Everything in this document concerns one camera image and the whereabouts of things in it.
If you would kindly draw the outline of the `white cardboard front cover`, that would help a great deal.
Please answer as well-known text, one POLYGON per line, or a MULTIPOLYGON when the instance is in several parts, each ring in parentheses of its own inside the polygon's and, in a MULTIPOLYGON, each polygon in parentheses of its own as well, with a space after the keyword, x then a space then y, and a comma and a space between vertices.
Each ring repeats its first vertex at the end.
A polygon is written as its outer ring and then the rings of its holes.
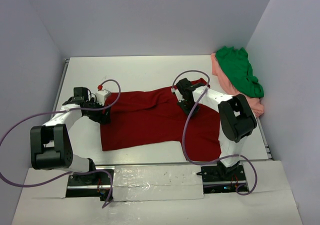
POLYGON ((297 205, 279 161, 255 163, 258 185, 250 195, 203 193, 186 166, 154 166, 136 187, 117 187, 108 206, 97 197, 65 197, 67 180, 25 188, 15 225, 299 225, 297 205))

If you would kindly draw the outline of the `red t-shirt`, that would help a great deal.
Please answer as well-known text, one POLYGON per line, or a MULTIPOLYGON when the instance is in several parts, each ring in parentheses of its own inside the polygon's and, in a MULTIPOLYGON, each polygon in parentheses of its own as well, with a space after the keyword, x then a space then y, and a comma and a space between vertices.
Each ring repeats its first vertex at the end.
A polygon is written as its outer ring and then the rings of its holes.
MULTIPOLYGON (((103 151, 136 146, 181 142, 187 115, 177 105, 170 87, 152 91, 112 93, 106 105, 110 123, 101 125, 100 139, 103 151)), ((208 162, 221 154, 219 143, 220 116, 205 105, 191 117, 186 131, 185 148, 190 159, 208 162)))

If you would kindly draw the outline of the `green t-shirt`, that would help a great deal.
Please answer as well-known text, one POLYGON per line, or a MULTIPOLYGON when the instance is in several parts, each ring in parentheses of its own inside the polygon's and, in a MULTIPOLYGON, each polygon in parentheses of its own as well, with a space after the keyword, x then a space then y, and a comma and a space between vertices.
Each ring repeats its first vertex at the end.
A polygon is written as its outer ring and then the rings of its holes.
POLYGON ((259 79, 254 75, 245 48, 224 46, 216 51, 218 64, 232 85, 250 98, 263 98, 265 93, 259 79))

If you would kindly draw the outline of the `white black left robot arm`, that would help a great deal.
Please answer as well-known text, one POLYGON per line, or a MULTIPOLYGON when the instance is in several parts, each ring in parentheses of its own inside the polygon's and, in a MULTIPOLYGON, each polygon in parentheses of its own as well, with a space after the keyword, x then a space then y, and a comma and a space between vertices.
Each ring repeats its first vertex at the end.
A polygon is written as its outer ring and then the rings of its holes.
POLYGON ((90 185, 98 182, 97 173, 91 158, 84 158, 73 153, 68 131, 82 117, 88 117, 101 125, 108 124, 110 108, 102 110, 111 92, 99 88, 94 95, 86 87, 75 87, 73 96, 62 104, 56 115, 41 126, 30 130, 31 165, 35 170, 62 170, 84 173, 74 177, 90 185))

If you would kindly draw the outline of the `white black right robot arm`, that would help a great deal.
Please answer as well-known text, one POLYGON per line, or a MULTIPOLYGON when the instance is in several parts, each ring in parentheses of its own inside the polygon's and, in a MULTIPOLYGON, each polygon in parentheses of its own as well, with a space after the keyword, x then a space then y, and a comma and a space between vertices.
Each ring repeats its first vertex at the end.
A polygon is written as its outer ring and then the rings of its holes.
POLYGON ((171 93, 176 95, 178 105, 187 114, 182 132, 182 152, 186 160, 194 165, 217 164, 217 174, 223 178, 232 175, 240 164, 244 143, 257 127, 257 120, 242 94, 229 95, 209 88, 206 83, 192 84, 184 78, 171 86, 171 93), (188 123, 198 111, 199 105, 204 105, 219 114, 219 158, 200 162, 189 158, 186 151, 186 133, 188 123))

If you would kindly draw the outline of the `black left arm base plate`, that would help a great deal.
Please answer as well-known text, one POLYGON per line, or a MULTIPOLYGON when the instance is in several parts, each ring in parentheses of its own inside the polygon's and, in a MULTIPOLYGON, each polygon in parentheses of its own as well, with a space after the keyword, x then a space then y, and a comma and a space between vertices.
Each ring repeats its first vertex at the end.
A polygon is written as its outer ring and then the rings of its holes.
POLYGON ((90 175, 70 175, 67 181, 66 198, 99 198, 101 202, 113 200, 110 176, 105 172, 90 175))

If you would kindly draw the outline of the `salmon pink t-shirt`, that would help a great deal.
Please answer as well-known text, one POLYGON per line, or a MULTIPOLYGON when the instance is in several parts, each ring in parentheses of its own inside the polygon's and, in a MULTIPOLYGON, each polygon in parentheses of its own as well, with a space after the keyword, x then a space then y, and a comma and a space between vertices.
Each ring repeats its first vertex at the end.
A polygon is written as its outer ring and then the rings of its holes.
POLYGON ((264 106, 261 104, 260 99, 259 98, 255 98, 255 97, 249 97, 247 95, 245 95, 244 93, 238 91, 233 84, 230 82, 230 80, 228 79, 228 77, 225 75, 225 73, 222 71, 218 60, 216 58, 216 54, 212 53, 211 54, 211 63, 212 63, 212 74, 214 76, 217 77, 218 82, 221 86, 221 88, 229 95, 232 96, 236 96, 236 95, 244 95, 250 108, 252 109, 253 113, 255 114, 255 116, 258 118, 260 117, 264 112, 265 112, 265 108, 264 106))

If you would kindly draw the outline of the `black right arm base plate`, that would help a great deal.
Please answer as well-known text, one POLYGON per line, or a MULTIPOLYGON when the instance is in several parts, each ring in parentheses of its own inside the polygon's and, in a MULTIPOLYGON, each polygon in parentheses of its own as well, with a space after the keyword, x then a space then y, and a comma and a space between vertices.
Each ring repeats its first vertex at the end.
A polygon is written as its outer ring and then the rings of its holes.
POLYGON ((237 167, 222 168, 223 164, 207 165, 200 168, 196 175, 200 176, 204 194, 240 193, 249 192, 246 174, 242 164, 237 167))

